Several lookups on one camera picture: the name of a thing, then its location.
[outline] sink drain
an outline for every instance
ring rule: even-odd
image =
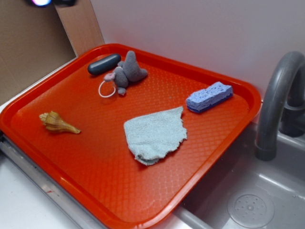
[[[261,228],[272,220],[274,206],[265,193],[243,189],[230,197],[228,212],[237,224],[245,228]]]

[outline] white wall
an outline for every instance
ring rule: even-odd
[[[252,83],[263,96],[281,57],[305,53],[304,0],[91,0],[106,43]]]

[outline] wooden panel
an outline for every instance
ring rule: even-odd
[[[56,6],[77,56],[104,44],[90,0],[78,0],[72,7]]]
[[[75,58],[53,5],[0,0],[0,104]]]

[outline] blue light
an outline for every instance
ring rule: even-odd
[[[46,6],[51,3],[51,0],[32,0],[36,6]]]

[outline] towel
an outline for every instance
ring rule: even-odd
[[[150,166],[187,139],[182,124],[183,107],[133,118],[124,123],[128,147],[135,159]]]

